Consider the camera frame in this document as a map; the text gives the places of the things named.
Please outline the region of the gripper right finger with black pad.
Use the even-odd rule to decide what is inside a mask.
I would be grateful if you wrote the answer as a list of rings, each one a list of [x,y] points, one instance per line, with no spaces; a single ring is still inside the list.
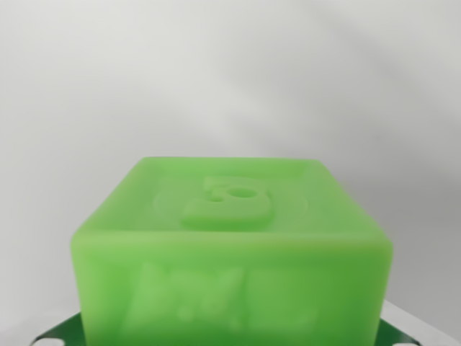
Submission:
[[[377,331],[377,346],[393,345],[420,345],[420,343],[410,335],[394,327],[384,319],[380,320]]]

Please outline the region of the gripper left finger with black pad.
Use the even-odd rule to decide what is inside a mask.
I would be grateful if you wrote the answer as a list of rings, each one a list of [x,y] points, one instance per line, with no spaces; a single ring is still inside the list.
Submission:
[[[84,346],[85,336],[81,315],[75,314],[60,324],[43,332],[32,341],[32,346]]]

